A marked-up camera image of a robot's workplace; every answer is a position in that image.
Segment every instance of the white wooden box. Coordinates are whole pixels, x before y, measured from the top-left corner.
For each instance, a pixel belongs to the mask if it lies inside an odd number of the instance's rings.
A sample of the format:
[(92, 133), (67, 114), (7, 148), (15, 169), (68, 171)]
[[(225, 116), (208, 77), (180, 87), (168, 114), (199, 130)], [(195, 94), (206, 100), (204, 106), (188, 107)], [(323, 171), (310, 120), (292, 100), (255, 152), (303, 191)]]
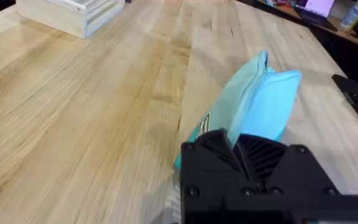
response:
[(86, 38), (115, 16), (125, 0), (16, 0), (20, 15)]

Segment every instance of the wooden table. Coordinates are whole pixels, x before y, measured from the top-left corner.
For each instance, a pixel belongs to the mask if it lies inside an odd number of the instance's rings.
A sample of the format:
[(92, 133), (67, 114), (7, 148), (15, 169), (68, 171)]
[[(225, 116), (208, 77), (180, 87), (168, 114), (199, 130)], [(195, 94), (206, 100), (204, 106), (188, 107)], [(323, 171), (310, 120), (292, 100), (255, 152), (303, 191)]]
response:
[(303, 75), (283, 142), (358, 194), (358, 117), (306, 27), (233, 0), (136, 0), (82, 40), (0, 12), (0, 223), (159, 223), (180, 143), (262, 49)]
[[(261, 3), (261, 4), (266, 4), (266, 0), (256, 0), (256, 4), (258, 3)], [(289, 6), (289, 5), (281, 5), (281, 6), (274, 6), (273, 7), (275, 10), (277, 11), (280, 11), (286, 15), (289, 15), (290, 17), (294, 18), (294, 19), (297, 19), (299, 21), (302, 20), (302, 18), (300, 17), (300, 15), (294, 10), (294, 8), (292, 6)], [(358, 35), (356, 34), (356, 32), (354, 32), (354, 30), (344, 30), (342, 27), (341, 27), (341, 20), (338, 19), (338, 18), (335, 18), (333, 16), (328, 16), (327, 20), (337, 29), (337, 30), (331, 30), (331, 29), (327, 29), (323, 26), (319, 26), (317, 24), (313, 24), (313, 23), (307, 23), (308, 25), (310, 26), (313, 26), (313, 27), (318, 27), (320, 29), (323, 29), (325, 30), (326, 32), (329, 32), (331, 34), (334, 34), (338, 37), (341, 37), (343, 39), (346, 39), (354, 44), (357, 44), (358, 45)]]

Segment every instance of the computer monitor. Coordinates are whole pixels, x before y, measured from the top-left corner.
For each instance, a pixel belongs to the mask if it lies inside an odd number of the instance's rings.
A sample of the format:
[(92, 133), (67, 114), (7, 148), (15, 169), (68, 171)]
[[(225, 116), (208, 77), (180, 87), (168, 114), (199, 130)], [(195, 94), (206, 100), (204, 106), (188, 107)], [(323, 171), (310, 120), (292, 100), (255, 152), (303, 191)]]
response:
[(328, 17), (335, 0), (297, 0), (296, 6), (317, 15)]

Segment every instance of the blue cloth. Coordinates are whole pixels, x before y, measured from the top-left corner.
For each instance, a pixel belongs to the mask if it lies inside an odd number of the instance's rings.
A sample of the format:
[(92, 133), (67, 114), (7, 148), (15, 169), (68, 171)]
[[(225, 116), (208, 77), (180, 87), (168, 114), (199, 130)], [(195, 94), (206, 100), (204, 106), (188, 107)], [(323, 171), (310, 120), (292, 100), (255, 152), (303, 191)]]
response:
[[(277, 140), (291, 115), (301, 80), (297, 70), (276, 74), (263, 50), (228, 81), (215, 104), (189, 137), (193, 142), (207, 131), (224, 128), (231, 147), (241, 133)], [(180, 169), (180, 155), (175, 165)]]

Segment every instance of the white label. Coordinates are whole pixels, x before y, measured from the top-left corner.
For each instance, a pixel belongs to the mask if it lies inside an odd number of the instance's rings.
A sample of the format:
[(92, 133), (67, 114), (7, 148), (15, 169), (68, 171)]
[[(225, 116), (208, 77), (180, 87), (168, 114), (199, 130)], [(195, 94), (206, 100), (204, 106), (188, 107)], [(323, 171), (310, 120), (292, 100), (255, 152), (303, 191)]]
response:
[(197, 137), (209, 131), (209, 113), (200, 121), (198, 125)]

